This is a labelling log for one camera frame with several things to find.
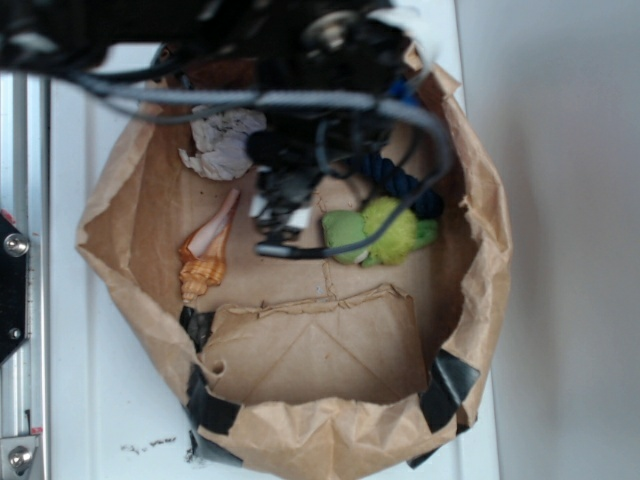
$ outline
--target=black cable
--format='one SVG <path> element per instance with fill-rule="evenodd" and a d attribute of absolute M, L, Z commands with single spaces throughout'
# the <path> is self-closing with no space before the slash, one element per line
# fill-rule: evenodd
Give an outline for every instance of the black cable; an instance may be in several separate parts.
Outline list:
<path fill-rule="evenodd" d="M 433 138 L 436 167 L 425 176 L 414 191 L 403 197 L 401 203 L 387 217 L 372 235 L 360 242 L 334 248 L 298 248 L 282 244 L 261 242 L 256 245 L 256 253 L 265 256 L 291 259 L 317 259 L 340 255 L 352 250 L 367 247 L 376 242 L 389 226 L 416 202 L 436 181 L 446 174 L 451 166 L 448 136 L 439 119 L 421 108 L 407 105 L 393 99 L 379 100 L 376 97 L 359 92 L 325 91 L 271 91 L 266 93 L 249 91 L 181 91 L 181 90 L 143 90 L 113 85 L 86 74 L 71 74 L 66 79 L 80 85 L 98 97 L 120 97 L 165 105 L 222 104 L 220 111 L 253 107 L 258 109 L 342 109 L 368 113 L 377 113 L 384 117 L 400 120 L 421 127 Z"/>
<path fill-rule="evenodd" d="M 396 164 L 396 168 L 391 170 L 384 177 L 382 177 L 380 179 L 380 181 L 378 182 L 379 185 L 386 185 L 386 183 L 390 179 L 392 179 L 399 171 L 401 171 L 400 169 L 402 167 L 404 167 L 404 165 L 409 161 L 409 159 L 413 156 L 413 154 L 418 149 L 418 145 L 420 145 L 420 134 L 421 133 L 422 132 L 420 132 L 420 129 L 417 128 L 417 127 L 413 127 L 411 129 L 411 143 L 409 143 L 409 145 L 405 149 L 404 154 L 400 158 L 400 161 Z M 367 196 L 367 198 L 363 202 L 364 205 L 367 205 L 371 200 L 373 200 L 373 197 L 376 194 L 377 187 L 378 187 L 378 185 L 373 185 L 371 187 L 371 191 L 369 192 L 369 195 Z"/>
<path fill-rule="evenodd" d="M 144 122 L 153 123 L 155 125 L 182 125 L 184 123 L 193 122 L 195 120 L 200 120 L 203 118 L 211 117 L 217 113 L 224 112 L 228 109 L 235 108 L 232 104 L 227 104 L 224 106 L 216 105 L 208 108 L 204 108 L 202 110 L 198 110 L 197 112 L 188 113 L 185 115 L 150 115 L 146 113 L 142 113 L 140 111 L 134 109 L 128 109 L 116 103 L 113 103 L 109 100 L 104 100 L 102 102 L 107 108 L 113 110 L 114 112 L 127 115 L 135 120 L 141 120 Z"/>
<path fill-rule="evenodd" d="M 323 119 L 318 124 L 318 128 L 316 129 L 316 162 L 320 171 L 325 175 L 337 178 L 338 180 L 346 180 L 351 176 L 351 171 L 340 173 L 337 170 L 331 168 L 331 166 L 329 165 L 329 157 L 327 155 L 327 130 L 329 129 L 329 125 L 331 123 L 333 122 L 327 119 Z"/>
<path fill-rule="evenodd" d="M 360 248 L 368 247 L 378 241 L 387 229 L 395 222 L 404 210 L 413 205 L 429 188 L 440 180 L 451 168 L 452 158 L 449 145 L 449 137 L 440 120 L 429 113 L 429 121 L 425 122 L 423 129 L 433 139 L 435 149 L 436 166 L 431 173 L 426 175 L 420 184 L 402 198 L 400 204 L 391 212 L 382 225 L 369 237 L 359 242 L 350 243 L 333 248 L 298 248 L 282 244 L 270 244 L 261 242 L 256 245 L 256 253 L 259 255 L 289 259 L 319 259 L 334 257 Z"/>

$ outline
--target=green stuffed toy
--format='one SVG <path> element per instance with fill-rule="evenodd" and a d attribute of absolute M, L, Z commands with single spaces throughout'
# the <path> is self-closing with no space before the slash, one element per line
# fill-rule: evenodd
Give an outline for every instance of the green stuffed toy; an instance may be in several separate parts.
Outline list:
<path fill-rule="evenodd" d="M 347 210 L 326 213 L 322 217 L 322 227 L 327 246 L 340 247 L 364 240 L 384 223 L 399 204 L 397 198 L 381 197 L 371 202 L 362 213 Z M 418 220 L 411 210 L 405 210 L 373 245 L 334 258 L 345 265 L 399 265 L 410 252 L 432 243 L 437 234 L 438 224 L 435 220 Z"/>

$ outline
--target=black tape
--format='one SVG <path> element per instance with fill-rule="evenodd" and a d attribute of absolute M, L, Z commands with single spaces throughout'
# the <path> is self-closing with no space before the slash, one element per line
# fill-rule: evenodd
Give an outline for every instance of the black tape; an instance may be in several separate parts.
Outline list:
<path fill-rule="evenodd" d="M 197 432 L 189 430 L 189 438 L 191 439 L 191 448 L 187 452 L 187 461 L 190 462 L 193 457 L 204 458 L 217 463 L 225 463 L 232 467 L 242 467 L 242 459 L 236 457 L 229 450 L 222 448 L 215 442 L 208 440 Z"/>
<path fill-rule="evenodd" d="M 210 395 L 204 375 L 196 366 L 189 378 L 187 394 L 187 410 L 197 425 L 220 435 L 229 433 L 240 411 L 240 405 Z"/>
<path fill-rule="evenodd" d="M 211 336 L 214 314 L 215 312 L 200 313 L 189 307 L 184 307 L 180 313 L 180 325 L 191 337 L 198 353 L 202 351 Z"/>
<path fill-rule="evenodd" d="M 438 352 L 431 366 L 431 384 L 426 392 L 419 394 L 420 409 L 431 432 L 437 432 L 451 421 L 478 378 L 480 378 L 479 370 L 446 350 Z M 456 435 L 468 429 L 467 425 L 458 425 Z M 407 464 L 411 468 L 417 468 L 437 450 L 415 457 Z"/>
<path fill-rule="evenodd" d="M 458 424 L 458 428 L 456 429 L 456 436 L 466 432 L 467 430 L 469 430 L 469 426 L 468 425 Z M 431 450 L 430 452 L 425 453 L 424 455 L 420 455 L 419 457 L 412 458 L 411 460 L 407 461 L 407 465 L 409 465 L 411 468 L 413 468 L 415 470 L 420 465 L 422 465 L 424 462 L 429 460 L 431 458 L 431 456 L 434 453 L 436 453 L 438 450 L 439 450 L 439 448 L 436 448 L 435 450 Z"/>

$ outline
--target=metal bracket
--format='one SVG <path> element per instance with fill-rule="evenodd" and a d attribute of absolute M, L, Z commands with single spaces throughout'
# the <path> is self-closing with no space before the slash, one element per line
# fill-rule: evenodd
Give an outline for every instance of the metal bracket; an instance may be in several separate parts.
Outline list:
<path fill-rule="evenodd" d="M 2 480 L 36 480 L 44 478 L 43 472 L 44 462 L 39 437 L 0 439 Z"/>
<path fill-rule="evenodd" d="M 0 365 L 26 340 L 29 240 L 0 215 Z"/>

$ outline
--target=seashell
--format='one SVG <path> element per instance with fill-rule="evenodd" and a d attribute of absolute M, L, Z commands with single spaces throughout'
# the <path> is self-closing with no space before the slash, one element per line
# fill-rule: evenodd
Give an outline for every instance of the seashell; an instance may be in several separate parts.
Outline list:
<path fill-rule="evenodd" d="M 222 283 L 227 271 L 227 240 L 239 199 L 240 191 L 232 189 L 213 218 L 189 235 L 178 250 L 183 263 L 180 281 L 184 303 Z"/>

